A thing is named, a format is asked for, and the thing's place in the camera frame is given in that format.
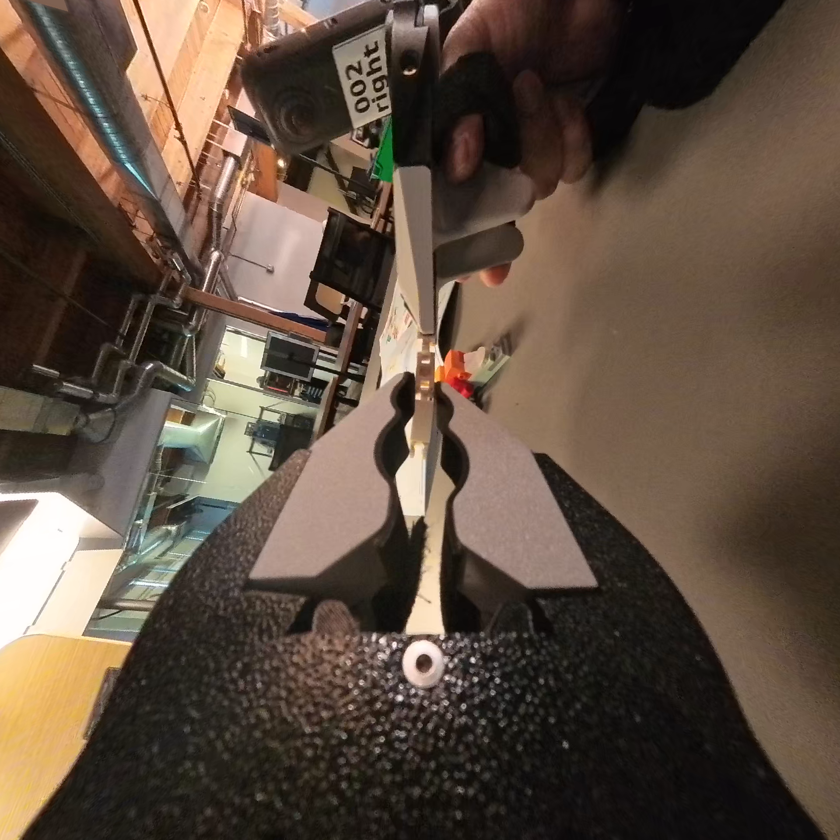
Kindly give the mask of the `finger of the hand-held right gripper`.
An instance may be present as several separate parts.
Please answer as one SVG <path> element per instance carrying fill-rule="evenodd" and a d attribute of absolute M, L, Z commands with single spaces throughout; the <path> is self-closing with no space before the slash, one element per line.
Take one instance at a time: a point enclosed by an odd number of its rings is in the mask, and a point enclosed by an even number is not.
<path fill-rule="evenodd" d="M 432 172 L 397 165 L 392 184 L 397 284 L 418 331 L 436 333 Z"/>

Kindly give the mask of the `small white lego bracket piece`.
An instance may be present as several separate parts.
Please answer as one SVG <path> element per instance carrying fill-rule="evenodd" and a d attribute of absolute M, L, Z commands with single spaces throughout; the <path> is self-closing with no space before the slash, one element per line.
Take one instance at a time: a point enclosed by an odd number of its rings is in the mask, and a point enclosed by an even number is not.
<path fill-rule="evenodd" d="M 436 352 L 434 336 L 421 333 L 416 354 L 414 413 L 409 437 L 411 453 L 416 456 L 427 452 L 436 420 Z"/>

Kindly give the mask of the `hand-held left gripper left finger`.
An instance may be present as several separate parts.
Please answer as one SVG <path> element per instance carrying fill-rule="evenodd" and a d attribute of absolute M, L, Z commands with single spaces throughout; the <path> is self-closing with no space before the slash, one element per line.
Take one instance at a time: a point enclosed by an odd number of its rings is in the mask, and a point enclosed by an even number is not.
<path fill-rule="evenodd" d="M 342 602 L 361 617 L 410 615 L 421 561 L 396 473 L 413 411 L 414 376 L 399 374 L 311 446 L 250 589 Z"/>

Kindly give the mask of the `person's right hand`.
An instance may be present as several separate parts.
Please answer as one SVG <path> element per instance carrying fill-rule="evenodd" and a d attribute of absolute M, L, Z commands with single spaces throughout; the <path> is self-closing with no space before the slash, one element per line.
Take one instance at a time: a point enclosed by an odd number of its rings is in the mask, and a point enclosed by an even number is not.
<path fill-rule="evenodd" d="M 592 165 L 585 95 L 612 62 L 626 8 L 613 1 L 477 1 L 444 43 L 445 69 L 487 52 L 511 79 L 520 168 L 539 200 L 578 182 Z"/>

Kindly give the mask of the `person's right forearm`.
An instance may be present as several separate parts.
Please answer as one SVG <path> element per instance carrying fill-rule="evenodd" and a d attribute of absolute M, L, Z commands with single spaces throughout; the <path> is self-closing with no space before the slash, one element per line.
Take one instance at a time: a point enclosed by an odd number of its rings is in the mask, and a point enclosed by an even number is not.
<path fill-rule="evenodd" d="M 585 109 L 592 157 L 624 145 L 639 113 L 687 109 L 709 97 L 783 1 L 636 1 L 609 71 Z"/>

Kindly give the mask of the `green board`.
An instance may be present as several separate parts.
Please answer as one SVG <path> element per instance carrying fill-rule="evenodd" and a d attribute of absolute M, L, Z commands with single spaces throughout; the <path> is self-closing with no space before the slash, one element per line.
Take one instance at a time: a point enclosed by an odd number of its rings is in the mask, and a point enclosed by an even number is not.
<path fill-rule="evenodd" d="M 392 183 L 393 171 L 392 121 L 388 119 L 385 122 L 380 143 L 374 156 L 371 173 L 378 182 Z"/>

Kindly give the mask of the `small grey computer monitor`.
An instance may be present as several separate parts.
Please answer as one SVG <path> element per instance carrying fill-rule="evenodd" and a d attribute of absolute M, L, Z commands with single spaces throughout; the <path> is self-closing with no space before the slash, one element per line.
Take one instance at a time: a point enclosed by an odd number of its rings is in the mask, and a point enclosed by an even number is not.
<path fill-rule="evenodd" d="M 268 331 L 260 369 L 310 382 L 319 360 L 319 346 L 283 332 Z"/>

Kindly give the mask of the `light wooden table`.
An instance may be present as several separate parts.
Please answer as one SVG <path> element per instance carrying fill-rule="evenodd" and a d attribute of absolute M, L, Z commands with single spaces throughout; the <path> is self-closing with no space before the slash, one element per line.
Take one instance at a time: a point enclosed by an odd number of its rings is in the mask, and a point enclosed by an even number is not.
<path fill-rule="evenodd" d="M 28 634 L 1 651 L 1 838 L 20 838 L 87 742 L 130 644 Z"/>

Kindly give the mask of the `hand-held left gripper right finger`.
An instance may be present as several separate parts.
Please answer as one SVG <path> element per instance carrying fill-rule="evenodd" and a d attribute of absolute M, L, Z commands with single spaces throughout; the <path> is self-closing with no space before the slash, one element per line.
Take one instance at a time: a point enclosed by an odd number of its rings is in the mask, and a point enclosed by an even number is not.
<path fill-rule="evenodd" d="M 494 616 L 506 604 L 597 588 L 531 449 L 440 385 L 440 465 L 454 488 L 440 565 L 443 616 Z"/>

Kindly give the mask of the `silver ventilation duct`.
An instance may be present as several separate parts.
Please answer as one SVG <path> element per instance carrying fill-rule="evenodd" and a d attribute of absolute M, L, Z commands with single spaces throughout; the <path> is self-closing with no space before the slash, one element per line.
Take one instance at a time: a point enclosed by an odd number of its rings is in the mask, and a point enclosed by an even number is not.
<path fill-rule="evenodd" d="M 136 195 L 156 200 L 151 174 L 140 143 L 123 113 L 127 99 L 117 70 L 86 17 L 35 2 L 14 2 L 48 63 L 68 91 L 101 150 L 121 172 Z"/>

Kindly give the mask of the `white cabinet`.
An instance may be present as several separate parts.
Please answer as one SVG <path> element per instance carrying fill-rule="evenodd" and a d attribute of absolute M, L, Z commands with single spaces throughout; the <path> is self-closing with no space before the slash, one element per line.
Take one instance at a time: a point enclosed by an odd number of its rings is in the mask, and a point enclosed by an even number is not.
<path fill-rule="evenodd" d="M 1 496 L 1 646 L 83 635 L 124 537 L 57 492 Z"/>

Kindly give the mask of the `black computer monitor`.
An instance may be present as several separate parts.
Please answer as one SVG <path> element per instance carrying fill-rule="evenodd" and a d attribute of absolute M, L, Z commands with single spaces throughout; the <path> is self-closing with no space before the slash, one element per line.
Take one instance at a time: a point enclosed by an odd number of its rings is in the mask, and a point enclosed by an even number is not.
<path fill-rule="evenodd" d="M 322 242 L 305 304 L 320 317 L 340 318 L 318 300 L 318 289 L 336 291 L 361 306 L 381 312 L 395 257 L 394 238 L 332 207 L 323 227 Z"/>

